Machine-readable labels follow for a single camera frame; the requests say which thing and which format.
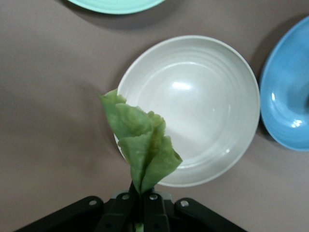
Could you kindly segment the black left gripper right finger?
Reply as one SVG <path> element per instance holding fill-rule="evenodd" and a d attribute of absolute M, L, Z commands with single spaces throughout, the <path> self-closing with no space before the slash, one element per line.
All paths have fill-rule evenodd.
<path fill-rule="evenodd" d="M 191 199 L 173 203 L 159 193 L 143 197 L 145 232 L 244 232 L 245 230 Z"/>

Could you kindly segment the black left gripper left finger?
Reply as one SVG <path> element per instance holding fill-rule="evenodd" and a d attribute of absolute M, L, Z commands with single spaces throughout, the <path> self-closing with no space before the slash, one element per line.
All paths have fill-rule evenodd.
<path fill-rule="evenodd" d="M 88 196 L 20 229 L 18 232 L 132 232 L 134 195 L 121 192 L 106 203 Z"/>

